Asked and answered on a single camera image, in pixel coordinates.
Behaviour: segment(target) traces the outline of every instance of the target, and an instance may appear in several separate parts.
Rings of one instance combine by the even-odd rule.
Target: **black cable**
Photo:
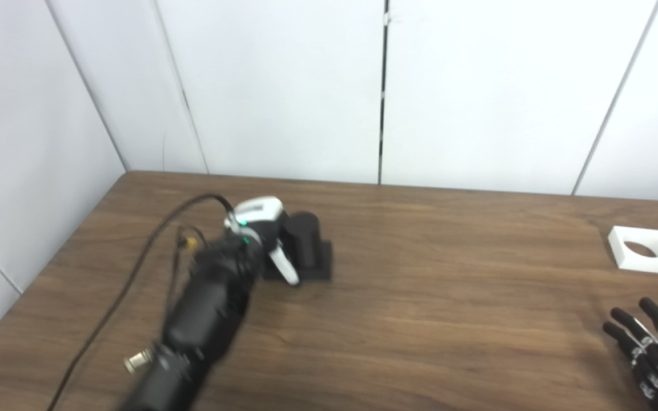
[[[162,231],[164,231],[164,229],[170,224],[170,222],[172,222],[173,219],[175,219],[177,216],[182,214],[186,209],[190,208],[195,204],[201,203],[204,200],[209,200],[209,199],[214,199],[219,201],[222,204],[222,206],[225,208],[226,213],[228,214],[232,213],[232,205],[230,205],[230,203],[227,200],[225,200],[225,198],[222,197],[222,195],[203,194],[191,198],[190,200],[186,200],[184,203],[181,203],[180,206],[172,210],[172,213],[169,213],[164,219],[162,219],[159,225],[156,228],[154,228],[153,231],[151,231],[151,234],[149,234],[149,238],[146,240],[143,249],[141,249],[141,254],[138,257],[138,260],[136,260],[133,269],[131,269],[129,278],[126,279],[126,283],[123,285],[121,292],[115,298],[115,301],[113,301],[112,305],[105,313],[105,315],[102,317],[98,325],[96,325],[96,328],[94,328],[91,335],[86,339],[86,342],[83,343],[83,346],[81,347],[80,351],[78,351],[78,354],[76,354],[75,357],[73,357],[73,360],[70,362],[70,366],[67,367],[65,374],[60,380],[60,385],[58,385],[57,390],[55,391],[55,395],[53,395],[53,398],[50,401],[50,405],[47,407],[47,411],[54,411],[55,407],[57,406],[58,400],[60,400],[60,396],[65,390],[68,380],[70,379],[71,375],[73,375],[73,371],[75,371],[75,367],[78,366],[78,362],[81,360],[84,354],[86,354],[91,344],[93,344],[93,341],[95,341],[98,334],[101,332],[101,330],[108,323],[108,320],[110,320],[112,315],[115,313],[115,310],[117,310],[118,306],[120,306],[121,302],[123,302],[123,299],[126,297],[126,294],[128,294],[129,289],[131,289],[131,286],[133,285],[134,280],[136,279],[136,275],[138,275],[139,270],[141,270],[141,266],[143,265],[144,260],[146,260],[146,255],[149,254],[149,250],[151,250],[151,247],[153,247],[154,242],[156,241],[157,237],[159,237],[159,234],[161,234]]]
[[[177,229],[176,244],[174,245],[174,251],[172,252],[172,273],[169,280],[169,289],[167,289],[167,299],[164,302],[164,320],[162,320],[162,330],[167,325],[169,320],[169,315],[172,313],[172,305],[174,291],[177,288],[177,282],[179,279],[179,261],[180,261],[180,251],[183,247],[184,237],[182,236],[183,227]]]

